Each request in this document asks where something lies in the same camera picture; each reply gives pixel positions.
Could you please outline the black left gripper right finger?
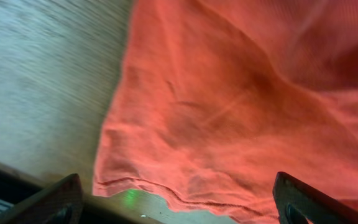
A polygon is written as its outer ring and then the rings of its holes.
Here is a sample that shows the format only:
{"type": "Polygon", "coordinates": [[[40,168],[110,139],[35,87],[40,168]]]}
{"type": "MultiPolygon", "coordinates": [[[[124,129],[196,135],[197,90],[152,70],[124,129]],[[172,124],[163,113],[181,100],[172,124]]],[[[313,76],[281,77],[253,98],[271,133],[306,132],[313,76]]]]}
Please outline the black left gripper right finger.
{"type": "Polygon", "coordinates": [[[273,198],[280,224],[358,223],[358,211],[286,172],[278,172],[273,198]]]}

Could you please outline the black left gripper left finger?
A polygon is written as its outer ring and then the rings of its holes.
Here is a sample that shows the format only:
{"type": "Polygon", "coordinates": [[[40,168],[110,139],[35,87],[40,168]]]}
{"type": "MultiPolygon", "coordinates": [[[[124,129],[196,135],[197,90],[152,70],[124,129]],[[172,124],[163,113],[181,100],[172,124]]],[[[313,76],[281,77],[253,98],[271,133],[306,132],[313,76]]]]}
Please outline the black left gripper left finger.
{"type": "Polygon", "coordinates": [[[0,224],[77,224],[83,211],[78,174],[70,174],[0,213],[0,224]]]}

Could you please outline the orange FRAM t-shirt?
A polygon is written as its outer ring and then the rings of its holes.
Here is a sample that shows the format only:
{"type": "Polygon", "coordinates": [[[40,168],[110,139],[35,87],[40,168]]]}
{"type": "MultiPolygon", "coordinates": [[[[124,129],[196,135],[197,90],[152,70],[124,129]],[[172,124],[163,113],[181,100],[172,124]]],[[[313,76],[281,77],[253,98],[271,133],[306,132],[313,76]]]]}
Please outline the orange FRAM t-shirt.
{"type": "Polygon", "coordinates": [[[358,210],[358,0],[137,1],[93,194],[276,223],[280,171],[358,210]]]}

